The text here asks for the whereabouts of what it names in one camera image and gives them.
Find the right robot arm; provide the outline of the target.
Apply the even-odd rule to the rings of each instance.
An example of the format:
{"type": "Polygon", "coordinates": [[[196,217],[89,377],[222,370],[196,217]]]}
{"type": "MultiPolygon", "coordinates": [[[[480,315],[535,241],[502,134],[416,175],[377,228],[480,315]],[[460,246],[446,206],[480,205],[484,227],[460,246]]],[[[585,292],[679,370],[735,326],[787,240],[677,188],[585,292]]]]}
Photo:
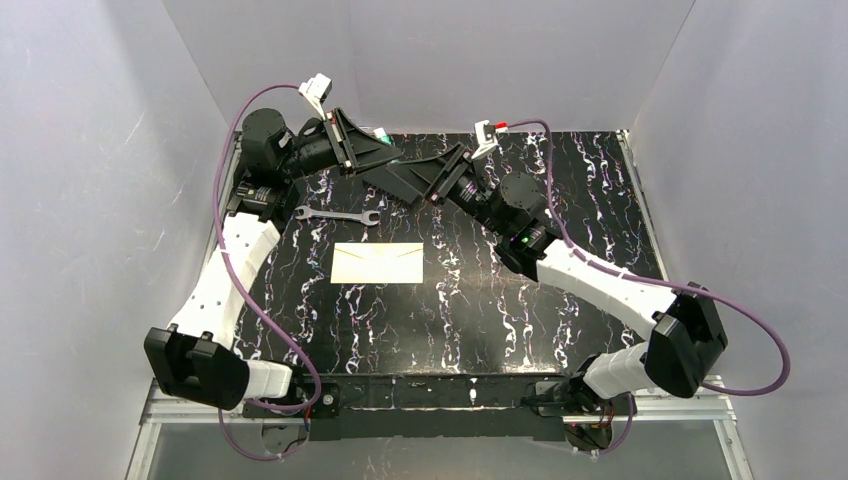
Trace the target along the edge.
{"type": "Polygon", "coordinates": [[[450,202],[494,233],[510,271],[572,293],[632,329],[640,343],[589,357],[570,378],[523,398],[539,416],[593,412],[636,390],[692,398],[727,346],[714,301],[702,287],[658,285],[565,239],[547,215],[537,180],[523,172],[489,186],[461,144],[443,154],[398,161],[388,172],[424,200],[450,202]]]}

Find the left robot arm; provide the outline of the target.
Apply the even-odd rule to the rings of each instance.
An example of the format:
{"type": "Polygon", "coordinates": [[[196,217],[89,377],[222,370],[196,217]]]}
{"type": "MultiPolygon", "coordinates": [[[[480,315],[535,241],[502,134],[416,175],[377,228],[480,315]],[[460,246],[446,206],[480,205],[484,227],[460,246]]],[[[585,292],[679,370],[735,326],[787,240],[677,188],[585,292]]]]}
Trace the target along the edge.
{"type": "Polygon", "coordinates": [[[144,351],[160,390],[221,410],[244,401],[281,399],[298,410],[294,366],[246,360],[234,352],[235,325],[249,289],[279,242],[301,196],[296,180],[330,169],[355,176],[398,159],[399,148],[355,125],[336,108],[292,133],[282,114],[262,108],[235,132],[238,142],[226,200],[213,205],[216,247],[186,303],[164,328],[153,327],[144,351]]]}

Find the cream paper envelope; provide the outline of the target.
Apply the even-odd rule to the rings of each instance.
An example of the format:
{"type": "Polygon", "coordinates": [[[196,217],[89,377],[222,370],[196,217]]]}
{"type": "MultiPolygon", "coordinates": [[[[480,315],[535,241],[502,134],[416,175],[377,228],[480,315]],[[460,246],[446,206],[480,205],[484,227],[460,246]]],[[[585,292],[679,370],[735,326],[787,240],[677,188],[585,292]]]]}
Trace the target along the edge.
{"type": "Polygon", "coordinates": [[[417,243],[336,243],[332,284],[421,284],[424,248],[417,243]]]}

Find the green glue stick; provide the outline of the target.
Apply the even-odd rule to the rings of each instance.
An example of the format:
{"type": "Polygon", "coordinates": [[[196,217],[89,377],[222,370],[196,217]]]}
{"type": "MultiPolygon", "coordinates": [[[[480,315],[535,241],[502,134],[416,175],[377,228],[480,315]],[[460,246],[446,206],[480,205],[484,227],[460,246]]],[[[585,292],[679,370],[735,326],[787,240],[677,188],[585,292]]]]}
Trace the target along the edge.
{"type": "Polygon", "coordinates": [[[382,127],[375,128],[372,131],[372,134],[376,139],[380,140],[381,142],[389,144],[389,145],[392,144],[392,140],[391,140],[390,136],[388,135],[388,133],[386,132],[386,130],[384,128],[382,128],[382,127]]]}

